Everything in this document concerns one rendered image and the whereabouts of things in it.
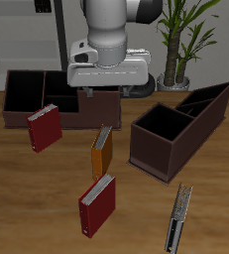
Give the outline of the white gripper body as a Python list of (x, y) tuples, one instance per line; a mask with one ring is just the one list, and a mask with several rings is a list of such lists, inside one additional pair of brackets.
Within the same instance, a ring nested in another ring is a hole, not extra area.
[(144, 49), (129, 49), (122, 62), (110, 67), (100, 67), (97, 61), (96, 50), (73, 54), (67, 68), (67, 84), (78, 87), (143, 85), (148, 82), (151, 55)]

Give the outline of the dark brown desk caddy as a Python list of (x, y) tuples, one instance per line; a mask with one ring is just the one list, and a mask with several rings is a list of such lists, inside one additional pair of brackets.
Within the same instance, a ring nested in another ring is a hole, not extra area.
[(88, 97), (70, 87), (63, 70), (8, 70), (3, 101), (5, 127), (27, 129), (26, 117), (48, 104), (58, 107), (62, 129), (121, 129), (120, 87), (94, 87)]
[(176, 107), (157, 103), (131, 124), (128, 164), (167, 185), (225, 120), (229, 81), (191, 92)]

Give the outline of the red book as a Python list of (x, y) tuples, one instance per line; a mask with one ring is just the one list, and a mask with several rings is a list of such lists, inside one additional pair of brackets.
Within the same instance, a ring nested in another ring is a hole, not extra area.
[(62, 137), (58, 107), (52, 103), (29, 115), (26, 120), (32, 149), (36, 153)]
[(115, 210), (115, 178), (102, 175), (78, 200), (81, 232), (91, 238)]

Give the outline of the orange book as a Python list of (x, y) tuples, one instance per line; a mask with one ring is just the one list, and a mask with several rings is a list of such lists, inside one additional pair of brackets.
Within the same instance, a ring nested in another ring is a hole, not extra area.
[(112, 127), (101, 125), (91, 145), (92, 177), (95, 181), (107, 172), (112, 158)]

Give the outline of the grey and black book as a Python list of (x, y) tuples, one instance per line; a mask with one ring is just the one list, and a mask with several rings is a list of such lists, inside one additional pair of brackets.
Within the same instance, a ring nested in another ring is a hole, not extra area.
[(183, 184), (179, 184), (165, 244), (165, 251), (171, 254), (176, 254), (177, 251), (191, 192), (192, 187), (189, 188)]

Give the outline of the green pot plant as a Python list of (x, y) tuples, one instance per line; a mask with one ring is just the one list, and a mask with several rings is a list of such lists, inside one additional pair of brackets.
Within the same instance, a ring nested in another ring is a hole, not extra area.
[(191, 60), (199, 60), (197, 53), (203, 48), (215, 45), (210, 41), (214, 28), (208, 30), (198, 38), (204, 21), (190, 27), (190, 24), (209, 8), (215, 6), (220, 0), (202, 0), (186, 9), (187, 0), (168, 0), (168, 11), (163, 12), (164, 18), (158, 24), (163, 24), (167, 29), (162, 31), (163, 44), (167, 47), (167, 62), (165, 72), (157, 78), (158, 91), (188, 91), (190, 81), (186, 77), (186, 64)]

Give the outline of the dark vertical post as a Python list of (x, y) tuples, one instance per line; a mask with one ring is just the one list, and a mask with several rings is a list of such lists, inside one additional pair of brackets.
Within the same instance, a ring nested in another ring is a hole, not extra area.
[(65, 28), (62, 10), (62, 1), (54, 0), (56, 23), (57, 23), (57, 40), (60, 56), (60, 65), (62, 70), (67, 70), (67, 48), (65, 38)]

